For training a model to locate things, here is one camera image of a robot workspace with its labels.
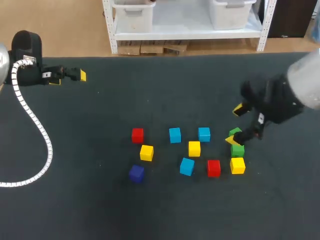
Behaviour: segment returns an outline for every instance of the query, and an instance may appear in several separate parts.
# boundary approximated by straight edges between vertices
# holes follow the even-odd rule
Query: wooden block
[[[232,174],[243,174],[246,169],[243,157],[233,157],[230,161],[230,168]]]
[[[132,129],[131,139],[134,144],[143,144],[144,143],[144,129],[143,128]]]
[[[234,135],[234,134],[237,133],[237,132],[242,132],[242,130],[241,130],[240,128],[238,128],[238,127],[232,129],[232,130],[229,132],[229,137],[232,136],[232,135]]]
[[[232,158],[243,158],[245,155],[245,146],[244,145],[231,145],[231,157]]]
[[[208,177],[218,178],[221,174],[220,161],[219,160],[208,160],[206,165]]]
[[[198,128],[198,138],[202,143],[210,142],[210,128],[209,127],[199,127]]]
[[[140,151],[140,159],[143,161],[152,161],[152,157],[154,156],[154,147],[142,145]]]
[[[180,164],[180,173],[183,175],[191,176],[192,172],[195,168],[195,161],[188,159],[188,158],[183,158],[182,162]]]
[[[199,141],[189,142],[189,157],[200,157],[201,147]]]
[[[181,143],[180,127],[169,128],[169,136],[171,144]]]
[[[141,183],[145,175],[145,169],[142,166],[133,165],[130,172],[129,178],[134,183]]]

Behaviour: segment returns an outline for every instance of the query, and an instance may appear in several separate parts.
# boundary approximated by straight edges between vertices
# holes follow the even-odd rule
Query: dark blue cube
[[[129,178],[134,183],[141,183],[145,175],[145,168],[138,165],[133,165],[130,172]]]

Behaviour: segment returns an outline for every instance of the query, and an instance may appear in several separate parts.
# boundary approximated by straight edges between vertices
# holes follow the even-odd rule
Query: cyan cube
[[[177,144],[181,143],[181,132],[180,127],[169,128],[170,143]]]
[[[138,165],[133,165],[130,172],[129,172],[129,178],[134,183],[141,183],[144,179],[145,175],[145,168]]]
[[[210,142],[210,128],[209,127],[199,127],[198,137],[199,142],[205,143]]]
[[[194,171],[194,167],[195,161],[184,157],[180,164],[180,173],[187,176],[191,176],[192,172]]]

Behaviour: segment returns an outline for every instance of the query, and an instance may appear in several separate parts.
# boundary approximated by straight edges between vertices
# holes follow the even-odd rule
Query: cardboard box
[[[164,40],[144,40],[141,43],[140,53],[142,54],[163,54]]]
[[[118,41],[119,55],[140,55],[141,41]]]
[[[183,55],[187,50],[188,44],[189,40],[167,40],[163,48],[165,53]]]

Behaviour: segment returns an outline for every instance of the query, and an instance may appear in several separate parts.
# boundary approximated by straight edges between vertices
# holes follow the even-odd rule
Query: wooden floor
[[[8,49],[17,31],[28,30],[41,36],[45,57],[112,56],[102,0],[2,0],[0,22],[0,42]],[[195,40],[187,55],[249,54],[256,46],[257,39]],[[307,34],[268,39],[264,52],[310,52],[319,47]]]

